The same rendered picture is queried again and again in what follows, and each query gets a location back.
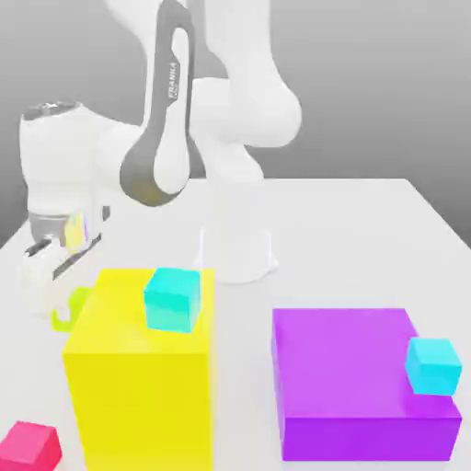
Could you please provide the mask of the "small lime green cube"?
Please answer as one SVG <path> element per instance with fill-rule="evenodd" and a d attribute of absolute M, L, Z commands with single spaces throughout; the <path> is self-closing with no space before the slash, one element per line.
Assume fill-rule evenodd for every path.
<path fill-rule="evenodd" d="M 71 309 L 71 321 L 69 323 L 59 323 L 55 320 L 54 310 L 52 311 L 52 329 L 59 332 L 71 332 L 78 320 L 81 311 L 91 293 L 90 287 L 78 287 L 72 291 L 69 296 L 69 305 Z"/>

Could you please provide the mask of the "small cyan cube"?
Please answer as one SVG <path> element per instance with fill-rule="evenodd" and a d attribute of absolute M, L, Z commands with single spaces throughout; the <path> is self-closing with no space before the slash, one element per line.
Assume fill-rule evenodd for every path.
<path fill-rule="evenodd" d="M 463 364 L 449 339 L 413 337 L 408 344 L 405 369 L 415 394 L 453 396 Z"/>

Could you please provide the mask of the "small pink cube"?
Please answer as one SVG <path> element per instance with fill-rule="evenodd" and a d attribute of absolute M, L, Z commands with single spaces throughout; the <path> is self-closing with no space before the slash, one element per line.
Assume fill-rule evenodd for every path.
<path fill-rule="evenodd" d="M 0 442 L 0 471 L 54 471 L 62 457 L 52 426 L 17 421 Z"/>

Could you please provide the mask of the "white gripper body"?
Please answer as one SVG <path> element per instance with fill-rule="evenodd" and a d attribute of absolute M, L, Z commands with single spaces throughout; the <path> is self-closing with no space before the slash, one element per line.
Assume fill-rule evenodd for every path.
<path fill-rule="evenodd" d="M 28 247 L 21 258 L 18 280 L 27 311 L 34 316 L 49 316 L 65 307 L 75 288 L 86 285 L 94 266 L 88 267 L 90 253 L 100 243 L 95 237 L 73 253 L 62 247 L 58 238 L 45 236 Z"/>

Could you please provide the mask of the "small turquoise cube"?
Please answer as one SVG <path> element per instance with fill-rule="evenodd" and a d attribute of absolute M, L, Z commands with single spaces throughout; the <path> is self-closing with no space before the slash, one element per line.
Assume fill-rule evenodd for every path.
<path fill-rule="evenodd" d="M 191 333 L 201 311 L 201 274 L 157 268 L 144 288 L 144 308 L 148 328 Z"/>

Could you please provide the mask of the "large purple box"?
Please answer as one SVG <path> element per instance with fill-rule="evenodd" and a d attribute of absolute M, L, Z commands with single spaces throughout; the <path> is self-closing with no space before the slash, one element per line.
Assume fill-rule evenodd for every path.
<path fill-rule="evenodd" d="M 285 461 L 447 461 L 462 416 L 415 393 L 398 308 L 276 308 L 271 355 Z"/>

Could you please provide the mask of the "large yellow box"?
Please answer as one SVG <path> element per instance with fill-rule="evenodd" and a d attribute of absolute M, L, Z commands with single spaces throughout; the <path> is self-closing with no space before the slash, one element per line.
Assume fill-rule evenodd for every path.
<path fill-rule="evenodd" d="M 86 471 L 213 471 L 214 274 L 190 333 L 145 324 L 149 269 L 106 269 L 63 348 Z"/>

